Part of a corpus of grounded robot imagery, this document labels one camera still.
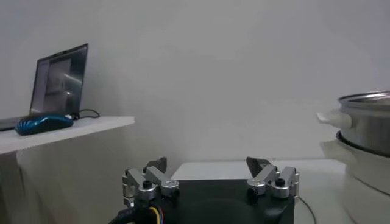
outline stainless steel pot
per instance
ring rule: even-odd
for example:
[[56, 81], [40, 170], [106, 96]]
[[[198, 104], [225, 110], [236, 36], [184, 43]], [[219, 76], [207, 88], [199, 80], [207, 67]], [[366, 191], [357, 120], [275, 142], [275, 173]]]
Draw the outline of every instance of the stainless steel pot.
[[381, 156], [390, 156], [390, 91], [339, 98], [340, 109], [318, 113], [320, 123], [341, 129], [342, 137]]

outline white table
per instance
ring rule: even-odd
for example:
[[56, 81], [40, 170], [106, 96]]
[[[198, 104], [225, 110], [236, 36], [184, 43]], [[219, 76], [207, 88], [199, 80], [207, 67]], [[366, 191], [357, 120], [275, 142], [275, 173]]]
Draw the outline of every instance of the white table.
[[0, 194], [2, 193], [6, 208], [6, 211], [0, 211], [0, 222], [3, 221], [4, 214], [6, 214], [7, 223], [29, 223], [23, 180], [16, 158], [17, 151], [119, 128], [133, 123], [134, 117], [85, 118], [75, 121], [74, 125], [70, 128], [36, 135], [20, 136], [14, 130], [0, 132]]
[[[283, 168], [296, 167], [300, 172], [299, 195], [310, 205], [318, 224], [353, 224], [341, 204], [345, 165], [329, 159], [271, 161]], [[248, 179], [251, 177], [244, 161], [196, 162], [182, 164], [172, 176], [175, 180]], [[313, 218], [302, 203], [296, 204], [296, 224], [312, 224]]]

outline white wall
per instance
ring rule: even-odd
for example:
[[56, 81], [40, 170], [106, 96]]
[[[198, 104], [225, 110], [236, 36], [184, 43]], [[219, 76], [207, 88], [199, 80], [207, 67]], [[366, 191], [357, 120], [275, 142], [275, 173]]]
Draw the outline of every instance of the white wall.
[[20, 155], [58, 223], [105, 223], [121, 207], [123, 169], [159, 156], [170, 172], [188, 160], [320, 157], [335, 130], [314, 113], [390, 87], [385, 0], [13, 0], [0, 12], [1, 117], [28, 111], [38, 58], [83, 43], [83, 107], [136, 117]]

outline laptop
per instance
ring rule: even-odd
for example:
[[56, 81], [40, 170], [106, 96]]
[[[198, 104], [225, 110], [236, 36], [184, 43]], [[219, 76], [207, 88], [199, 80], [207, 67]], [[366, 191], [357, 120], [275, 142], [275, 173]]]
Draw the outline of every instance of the laptop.
[[[39, 59], [30, 115], [71, 114], [80, 110], [88, 44]], [[14, 129], [22, 117], [0, 120], [0, 131]]]

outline cable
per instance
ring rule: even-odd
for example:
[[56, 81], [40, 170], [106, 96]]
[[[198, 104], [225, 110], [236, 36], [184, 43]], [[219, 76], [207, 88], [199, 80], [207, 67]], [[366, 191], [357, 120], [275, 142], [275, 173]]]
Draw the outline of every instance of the cable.
[[161, 224], [164, 224], [164, 213], [163, 213], [163, 210], [160, 207], [157, 207], [157, 208], [158, 208], [158, 211], [160, 212]]
[[[95, 116], [84, 116], [84, 117], [80, 116], [80, 113], [84, 112], [84, 111], [94, 112], [96, 115]], [[79, 112], [73, 112], [69, 115], [70, 115], [70, 118], [72, 118], [75, 121], [79, 120], [79, 119], [83, 119], [83, 118], [99, 118], [100, 117], [100, 114], [96, 110], [92, 110], [92, 109], [82, 109]]]
[[152, 210], [156, 215], [157, 224], [160, 224], [160, 214], [158, 213], [157, 209], [155, 207], [149, 207], [149, 209]]
[[306, 205], [306, 207], [309, 209], [310, 213], [311, 213], [311, 216], [313, 216], [313, 220], [314, 220], [314, 224], [317, 224], [317, 218], [313, 212], [313, 210], [311, 209], [311, 207], [309, 206], [309, 204], [301, 197], [301, 196], [298, 196], [298, 198]]
[[118, 215], [111, 220], [109, 224], [125, 224], [125, 223], [130, 223], [134, 222], [134, 213], [133, 209], [123, 209], [122, 211], [118, 212]]
[[83, 118], [87, 118], [87, 117], [89, 117], [89, 118], [99, 118], [100, 117], [100, 114], [96, 110], [92, 110], [92, 109], [82, 109], [79, 111], [79, 114], [81, 112], [84, 112], [84, 111], [94, 112], [96, 114], [96, 116], [84, 116], [84, 117], [80, 116], [79, 119], [83, 119]]

